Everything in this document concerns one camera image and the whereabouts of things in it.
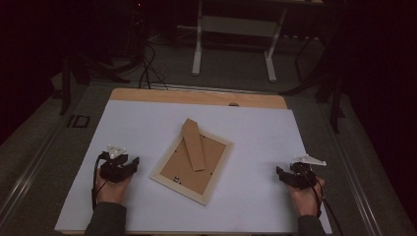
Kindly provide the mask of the white desk frame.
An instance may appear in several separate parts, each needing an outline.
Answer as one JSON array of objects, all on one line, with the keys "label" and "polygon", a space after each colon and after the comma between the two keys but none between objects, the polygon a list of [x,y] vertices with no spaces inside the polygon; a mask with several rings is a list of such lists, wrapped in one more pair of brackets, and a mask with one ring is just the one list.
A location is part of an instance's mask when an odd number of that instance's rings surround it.
[{"label": "white desk frame", "polygon": [[198,1],[198,18],[197,18],[197,41],[192,66],[192,75],[198,76],[202,64],[202,35],[204,31],[231,33],[250,36],[269,37],[271,44],[268,50],[264,51],[264,58],[268,73],[268,80],[271,83],[277,81],[272,56],[280,37],[284,20],[287,16],[287,8],[280,11],[277,22],[256,21],[249,19],[236,19],[205,15],[203,13],[203,0]]}]

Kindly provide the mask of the metal floor rail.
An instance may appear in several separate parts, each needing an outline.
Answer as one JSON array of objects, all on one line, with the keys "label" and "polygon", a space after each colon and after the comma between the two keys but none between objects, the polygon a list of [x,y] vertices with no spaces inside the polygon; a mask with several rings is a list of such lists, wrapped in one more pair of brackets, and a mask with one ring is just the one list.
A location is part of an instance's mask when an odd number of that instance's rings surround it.
[{"label": "metal floor rail", "polygon": [[31,183],[35,178],[35,175],[38,172],[42,162],[44,161],[46,154],[48,153],[50,147],[62,129],[63,126],[58,124],[49,131],[46,138],[31,155],[31,160],[28,166],[19,176],[11,192],[0,205],[0,231],[7,227],[8,222],[13,217],[17,207],[29,190]]},{"label": "metal floor rail", "polygon": [[383,207],[386,176],[376,153],[353,112],[342,109],[336,131],[330,123],[330,104],[320,103],[319,108],[335,143],[337,161],[342,166],[360,221],[368,236],[383,236],[379,212]]}]

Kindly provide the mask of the person's left hand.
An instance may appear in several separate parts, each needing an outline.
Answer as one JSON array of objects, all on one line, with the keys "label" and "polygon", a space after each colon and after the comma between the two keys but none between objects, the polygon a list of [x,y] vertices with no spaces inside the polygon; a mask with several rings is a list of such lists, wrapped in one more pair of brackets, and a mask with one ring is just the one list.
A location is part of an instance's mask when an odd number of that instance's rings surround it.
[{"label": "person's left hand", "polygon": [[132,178],[129,177],[119,183],[107,182],[100,175],[96,178],[96,200],[99,203],[113,203],[122,205],[124,203],[128,186]]}]

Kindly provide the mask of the black metal stand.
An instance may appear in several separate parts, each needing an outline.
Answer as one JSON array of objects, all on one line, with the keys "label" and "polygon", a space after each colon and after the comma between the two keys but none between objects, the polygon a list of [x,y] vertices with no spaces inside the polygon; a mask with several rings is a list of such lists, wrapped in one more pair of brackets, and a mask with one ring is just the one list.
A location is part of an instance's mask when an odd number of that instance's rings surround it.
[{"label": "black metal stand", "polygon": [[318,63],[313,71],[298,87],[281,91],[281,95],[295,95],[303,90],[318,86],[315,94],[316,102],[330,100],[329,122],[335,133],[339,132],[338,118],[343,79],[345,76],[346,48],[343,33],[335,31],[329,38]]},{"label": "black metal stand", "polygon": [[89,70],[93,70],[99,72],[104,78],[112,82],[127,83],[127,80],[117,76],[117,73],[133,69],[138,62],[139,60],[135,58],[126,65],[116,68],[106,68],[85,54],[65,54],[61,60],[62,85],[54,93],[62,101],[60,114],[64,115],[71,104],[71,76],[74,76],[78,84],[88,85],[90,82]]}]

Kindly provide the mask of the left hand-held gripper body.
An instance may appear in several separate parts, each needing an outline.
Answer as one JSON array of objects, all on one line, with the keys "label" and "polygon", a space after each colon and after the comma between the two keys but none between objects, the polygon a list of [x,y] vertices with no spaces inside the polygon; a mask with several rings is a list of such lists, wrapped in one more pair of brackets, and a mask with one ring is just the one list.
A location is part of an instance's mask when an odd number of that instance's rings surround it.
[{"label": "left hand-held gripper body", "polygon": [[100,177],[112,183],[119,183],[125,179],[128,154],[123,147],[107,146],[107,151],[100,155],[105,162],[100,166]]}]

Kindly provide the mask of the white table sheet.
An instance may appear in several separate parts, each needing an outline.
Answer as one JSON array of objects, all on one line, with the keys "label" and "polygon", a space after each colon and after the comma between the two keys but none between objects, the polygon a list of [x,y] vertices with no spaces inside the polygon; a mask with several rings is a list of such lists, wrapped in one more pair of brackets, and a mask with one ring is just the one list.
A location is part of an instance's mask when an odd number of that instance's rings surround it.
[{"label": "white table sheet", "polygon": [[[233,144],[206,206],[150,178],[187,119]],[[293,233],[297,229],[288,191],[275,172],[306,152],[288,109],[109,101],[56,230],[86,229],[92,215],[94,163],[108,145],[125,148],[140,160],[125,200],[130,232]]]}]

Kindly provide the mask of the wooden photo frame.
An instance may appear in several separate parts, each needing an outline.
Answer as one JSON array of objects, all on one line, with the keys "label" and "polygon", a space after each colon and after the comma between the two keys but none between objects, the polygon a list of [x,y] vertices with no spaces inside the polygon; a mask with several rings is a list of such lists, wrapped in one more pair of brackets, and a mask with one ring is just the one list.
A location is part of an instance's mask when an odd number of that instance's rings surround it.
[{"label": "wooden photo frame", "polygon": [[206,206],[232,148],[232,142],[188,118],[149,178]]}]

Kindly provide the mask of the person's right hand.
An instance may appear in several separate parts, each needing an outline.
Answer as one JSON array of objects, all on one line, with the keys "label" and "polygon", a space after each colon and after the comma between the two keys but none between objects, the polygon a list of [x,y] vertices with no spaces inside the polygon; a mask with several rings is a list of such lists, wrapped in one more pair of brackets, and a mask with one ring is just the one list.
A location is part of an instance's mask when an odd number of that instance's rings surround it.
[{"label": "person's right hand", "polygon": [[311,215],[318,216],[323,201],[323,186],[325,181],[317,179],[314,188],[300,190],[289,185],[286,186],[291,196],[293,205],[299,216]]}]

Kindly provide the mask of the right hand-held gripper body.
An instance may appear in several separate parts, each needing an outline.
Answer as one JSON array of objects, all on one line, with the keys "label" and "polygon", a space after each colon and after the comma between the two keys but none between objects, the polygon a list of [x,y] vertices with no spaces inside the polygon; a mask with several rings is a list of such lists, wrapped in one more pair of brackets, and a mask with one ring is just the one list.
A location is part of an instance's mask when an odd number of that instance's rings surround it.
[{"label": "right hand-held gripper body", "polygon": [[290,165],[290,170],[293,171],[293,181],[291,186],[301,190],[314,187],[317,183],[316,173],[312,166],[326,166],[324,160],[316,159],[309,154],[304,156],[295,156],[294,163]]}]

